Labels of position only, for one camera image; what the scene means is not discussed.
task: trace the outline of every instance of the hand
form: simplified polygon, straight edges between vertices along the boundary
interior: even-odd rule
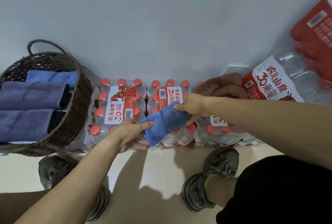
[[[134,119],[124,120],[112,130],[107,138],[111,137],[119,139],[120,153],[127,151],[129,148],[147,150],[149,148],[149,143],[147,140],[139,138],[139,134],[145,129],[150,129],[153,125],[154,122],[138,123]]]
[[[209,117],[211,115],[207,110],[205,110],[204,104],[207,99],[209,99],[207,96],[189,94],[187,99],[183,101],[183,104],[175,104],[173,108],[177,111],[187,111],[192,115],[190,120],[186,123],[186,125],[189,126],[199,117]]]

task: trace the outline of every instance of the folded towel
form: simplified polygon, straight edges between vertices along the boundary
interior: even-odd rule
[[[242,77],[239,73],[230,73],[208,79],[197,87],[195,94],[248,99],[248,93],[241,87],[241,83]]]
[[[52,72],[29,70],[25,82],[62,82],[68,84],[71,90],[73,90],[77,82],[77,71]]]
[[[154,126],[151,129],[143,131],[144,138],[149,142],[150,146],[156,146],[167,134],[189,121],[190,114],[176,111],[173,109],[175,104],[180,104],[180,102],[172,102],[157,113],[140,121],[140,123],[154,121]]]
[[[6,81],[0,90],[0,110],[64,109],[70,97],[66,83]]]
[[[65,114],[53,109],[0,110],[0,142],[37,142],[55,129]]]

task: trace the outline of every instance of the basket handle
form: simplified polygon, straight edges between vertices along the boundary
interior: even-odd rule
[[[54,44],[53,42],[51,41],[48,41],[48,40],[43,40],[43,39],[35,39],[35,40],[32,40],[30,41],[28,44],[27,44],[27,51],[29,53],[29,55],[33,55],[33,53],[31,52],[31,46],[35,43],[38,43],[38,42],[42,42],[42,43],[46,43],[46,44],[50,44],[56,48],[58,48],[60,51],[62,51],[64,54],[68,55],[66,53],[66,51],[64,49],[62,49],[60,46],[58,46],[57,44]]]

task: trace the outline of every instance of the wicker basket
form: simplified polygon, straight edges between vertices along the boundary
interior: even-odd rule
[[[31,46],[43,42],[55,46],[59,52],[40,52],[32,54]],[[46,156],[67,146],[84,127],[92,95],[89,79],[82,73],[80,64],[69,56],[60,46],[46,41],[33,40],[27,45],[29,56],[8,67],[0,76],[0,85],[5,81],[25,81],[29,70],[48,70],[56,72],[78,71],[78,79],[61,123],[44,139],[31,144],[0,144],[0,153],[18,153],[26,156]]]

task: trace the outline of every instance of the brown towel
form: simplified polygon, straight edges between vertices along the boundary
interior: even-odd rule
[[[207,80],[197,87],[195,94],[248,99],[248,93],[241,87],[241,84],[241,75],[239,73],[230,73]]]

